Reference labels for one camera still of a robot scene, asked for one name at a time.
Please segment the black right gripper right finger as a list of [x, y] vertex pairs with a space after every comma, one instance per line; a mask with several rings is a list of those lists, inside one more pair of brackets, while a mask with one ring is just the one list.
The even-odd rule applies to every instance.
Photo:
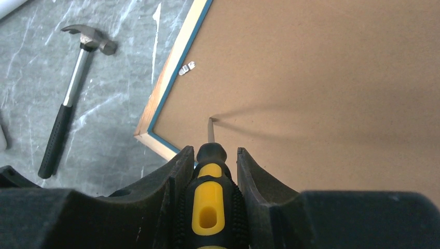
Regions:
[[251, 248], [439, 248], [439, 210], [401, 191], [296, 192], [237, 151]]

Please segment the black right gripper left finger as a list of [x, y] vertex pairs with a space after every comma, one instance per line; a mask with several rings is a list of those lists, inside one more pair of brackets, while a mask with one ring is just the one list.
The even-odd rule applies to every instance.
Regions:
[[179, 194], [194, 148], [110, 196], [41, 188], [1, 168], [1, 248], [171, 248]]

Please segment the blue picture frame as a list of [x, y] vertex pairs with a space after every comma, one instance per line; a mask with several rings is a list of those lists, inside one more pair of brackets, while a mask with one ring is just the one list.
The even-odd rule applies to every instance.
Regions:
[[135, 137], [207, 141], [298, 190], [439, 204], [439, 1], [194, 1]]

